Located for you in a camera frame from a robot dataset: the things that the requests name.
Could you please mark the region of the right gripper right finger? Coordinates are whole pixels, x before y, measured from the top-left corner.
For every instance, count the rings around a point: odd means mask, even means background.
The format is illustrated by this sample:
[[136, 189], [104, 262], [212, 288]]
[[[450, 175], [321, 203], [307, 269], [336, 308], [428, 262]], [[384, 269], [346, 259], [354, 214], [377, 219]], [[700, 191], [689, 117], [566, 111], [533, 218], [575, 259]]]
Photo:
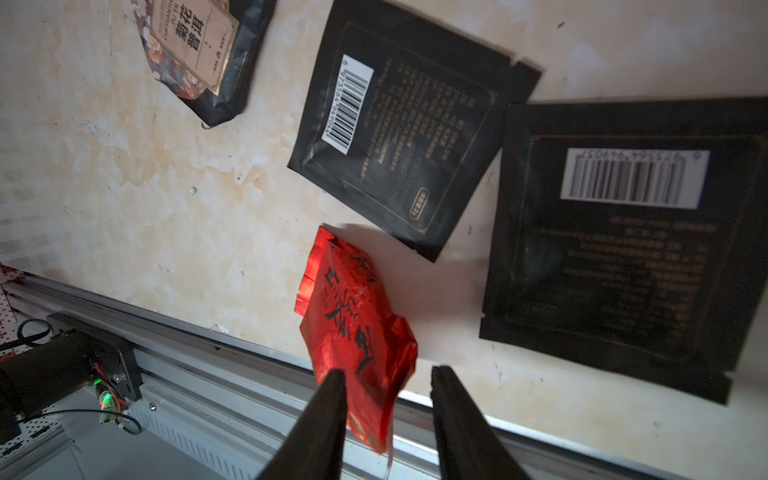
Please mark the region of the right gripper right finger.
[[433, 423], [443, 479], [526, 479], [454, 370], [431, 372]]

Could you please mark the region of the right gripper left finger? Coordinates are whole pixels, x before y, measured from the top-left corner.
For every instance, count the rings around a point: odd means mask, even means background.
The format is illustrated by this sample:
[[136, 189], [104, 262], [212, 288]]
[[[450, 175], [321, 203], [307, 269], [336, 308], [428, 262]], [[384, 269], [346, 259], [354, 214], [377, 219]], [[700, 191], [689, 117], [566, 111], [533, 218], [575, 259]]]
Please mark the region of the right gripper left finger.
[[340, 479], [347, 414], [345, 374], [330, 370], [258, 479]]

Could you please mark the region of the red tea bag bottom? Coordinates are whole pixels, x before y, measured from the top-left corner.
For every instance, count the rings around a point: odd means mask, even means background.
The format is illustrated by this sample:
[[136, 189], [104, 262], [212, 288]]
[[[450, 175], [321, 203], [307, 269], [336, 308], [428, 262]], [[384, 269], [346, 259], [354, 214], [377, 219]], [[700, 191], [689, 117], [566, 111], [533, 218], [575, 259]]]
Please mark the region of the red tea bag bottom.
[[318, 228], [294, 310], [317, 382], [343, 371], [348, 427], [374, 452], [389, 451], [394, 406], [416, 369], [418, 344], [371, 257]]

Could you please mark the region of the floral black tea bag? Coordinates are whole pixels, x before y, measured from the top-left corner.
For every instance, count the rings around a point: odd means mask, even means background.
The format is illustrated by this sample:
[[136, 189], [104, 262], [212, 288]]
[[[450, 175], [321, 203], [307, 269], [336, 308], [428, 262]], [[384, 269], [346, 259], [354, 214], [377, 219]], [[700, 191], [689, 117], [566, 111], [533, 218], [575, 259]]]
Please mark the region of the floral black tea bag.
[[209, 127], [247, 104], [275, 0], [139, 0], [131, 7], [153, 78]]

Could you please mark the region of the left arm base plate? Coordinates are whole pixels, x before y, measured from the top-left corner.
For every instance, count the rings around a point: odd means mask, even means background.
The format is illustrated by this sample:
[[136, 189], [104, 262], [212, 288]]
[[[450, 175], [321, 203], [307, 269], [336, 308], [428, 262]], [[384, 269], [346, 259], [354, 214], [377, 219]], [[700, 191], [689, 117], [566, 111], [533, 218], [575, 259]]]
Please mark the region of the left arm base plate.
[[141, 384], [134, 347], [122, 337], [62, 312], [25, 320], [1, 344], [1, 441], [20, 436], [24, 423], [85, 414], [51, 406], [87, 386], [96, 390], [101, 422], [138, 435], [143, 427], [128, 409], [142, 398]]

